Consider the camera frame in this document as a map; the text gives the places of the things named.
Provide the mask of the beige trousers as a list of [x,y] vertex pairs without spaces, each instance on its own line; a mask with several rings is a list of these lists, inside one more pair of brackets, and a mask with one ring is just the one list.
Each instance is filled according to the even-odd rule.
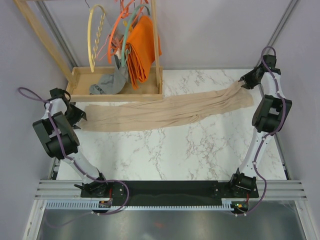
[[251,107],[253,97],[239,82],[228,88],[181,94],[119,106],[90,104],[79,127],[89,132],[133,132],[197,123],[206,117]]

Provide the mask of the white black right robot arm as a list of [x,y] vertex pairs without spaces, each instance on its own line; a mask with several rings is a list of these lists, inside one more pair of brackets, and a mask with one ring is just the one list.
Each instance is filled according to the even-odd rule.
[[263,153],[272,137],[282,129],[292,107],[292,101],[285,98],[281,89],[281,70],[276,68],[276,62],[275,55],[263,55],[261,63],[240,78],[247,90],[261,83],[265,90],[252,118],[254,130],[248,151],[228,184],[229,193],[236,198],[259,196],[256,181],[262,177],[258,167]]

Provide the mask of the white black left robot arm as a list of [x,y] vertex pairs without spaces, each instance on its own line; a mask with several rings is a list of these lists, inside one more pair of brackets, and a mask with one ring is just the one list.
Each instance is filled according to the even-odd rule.
[[47,155],[67,163],[80,176],[82,183],[75,184],[82,198],[106,198],[111,185],[79,150],[80,141],[75,133],[86,113],[70,103],[71,95],[64,89],[49,91],[51,98],[44,101],[45,113],[32,127]]

